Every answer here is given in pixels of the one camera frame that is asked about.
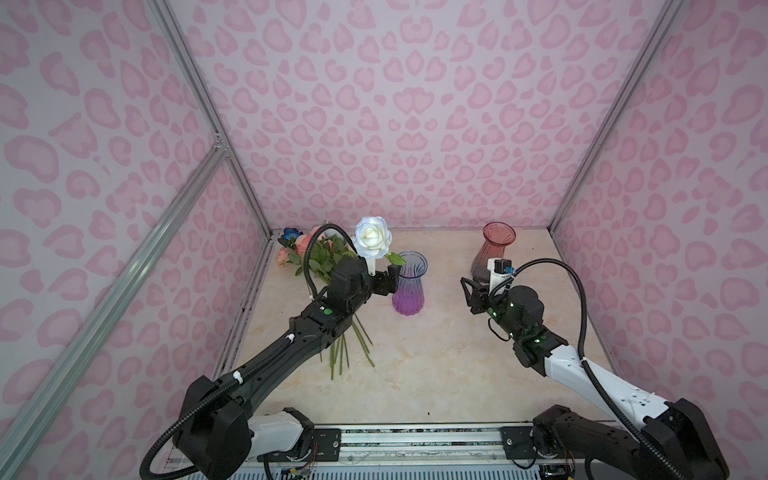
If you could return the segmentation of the white blue rose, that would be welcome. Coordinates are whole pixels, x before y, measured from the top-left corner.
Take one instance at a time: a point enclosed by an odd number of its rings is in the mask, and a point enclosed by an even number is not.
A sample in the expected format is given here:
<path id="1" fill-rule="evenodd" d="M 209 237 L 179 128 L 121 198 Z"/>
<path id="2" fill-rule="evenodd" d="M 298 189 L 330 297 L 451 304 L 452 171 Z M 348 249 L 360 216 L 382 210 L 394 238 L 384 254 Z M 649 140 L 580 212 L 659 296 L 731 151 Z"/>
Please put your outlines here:
<path id="1" fill-rule="evenodd" d="M 376 275 L 376 262 L 385 258 L 392 265 L 405 266 L 406 261 L 390 250 L 393 236 L 383 217 L 363 217 L 356 225 L 353 246 L 365 260 L 368 274 Z"/>

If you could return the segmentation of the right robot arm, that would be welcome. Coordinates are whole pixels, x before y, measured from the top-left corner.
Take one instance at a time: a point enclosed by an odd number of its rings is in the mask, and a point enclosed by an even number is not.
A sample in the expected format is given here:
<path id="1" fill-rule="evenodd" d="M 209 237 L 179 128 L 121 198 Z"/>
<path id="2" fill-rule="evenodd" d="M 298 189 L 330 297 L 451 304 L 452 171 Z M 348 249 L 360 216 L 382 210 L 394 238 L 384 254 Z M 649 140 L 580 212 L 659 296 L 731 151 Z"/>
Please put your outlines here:
<path id="1" fill-rule="evenodd" d="M 471 279 L 460 281 L 473 314 L 509 341 L 520 364 L 578 393 L 610 415 L 616 426 L 554 405 L 532 422 L 537 453 L 580 453 L 635 479 L 726 479 L 730 469 L 701 409 L 645 391 L 587 359 L 543 323 L 535 290 Z"/>

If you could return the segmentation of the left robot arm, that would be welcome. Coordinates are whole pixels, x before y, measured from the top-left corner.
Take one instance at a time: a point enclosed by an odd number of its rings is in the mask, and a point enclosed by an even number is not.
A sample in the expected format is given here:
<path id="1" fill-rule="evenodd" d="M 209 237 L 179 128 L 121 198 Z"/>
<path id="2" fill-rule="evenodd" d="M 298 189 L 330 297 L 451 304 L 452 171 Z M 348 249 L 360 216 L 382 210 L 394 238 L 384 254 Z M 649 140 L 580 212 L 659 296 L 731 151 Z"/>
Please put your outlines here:
<path id="1" fill-rule="evenodd" d="M 305 459 L 312 449 L 313 422 L 292 407 L 266 416 L 256 415 L 256 410 L 299 366 L 331 347 L 372 296 L 395 293 L 400 271 L 400 266 L 390 265 L 370 273 L 365 259 L 342 259 L 329 284 L 290 318 L 281 337 L 218 379 L 195 380 L 186 391 L 178 420 L 152 447 L 157 452 L 171 442 L 191 463 L 165 473 L 165 478 L 200 473 L 208 479 L 227 479 L 247 459 L 276 452 Z"/>

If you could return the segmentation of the purple blue glass vase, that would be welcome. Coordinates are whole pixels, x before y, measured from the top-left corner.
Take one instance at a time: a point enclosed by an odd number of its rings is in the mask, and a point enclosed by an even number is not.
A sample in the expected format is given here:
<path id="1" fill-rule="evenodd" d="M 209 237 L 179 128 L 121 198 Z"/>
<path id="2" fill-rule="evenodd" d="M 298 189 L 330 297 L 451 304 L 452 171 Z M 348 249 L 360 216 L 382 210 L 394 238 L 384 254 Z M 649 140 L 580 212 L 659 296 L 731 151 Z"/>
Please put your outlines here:
<path id="1" fill-rule="evenodd" d="M 404 316 L 418 314 L 425 304 L 422 280 L 428 271 L 426 257 L 417 251 L 403 251 L 400 256 L 405 261 L 399 276 L 398 290 L 392 304 L 395 310 Z"/>

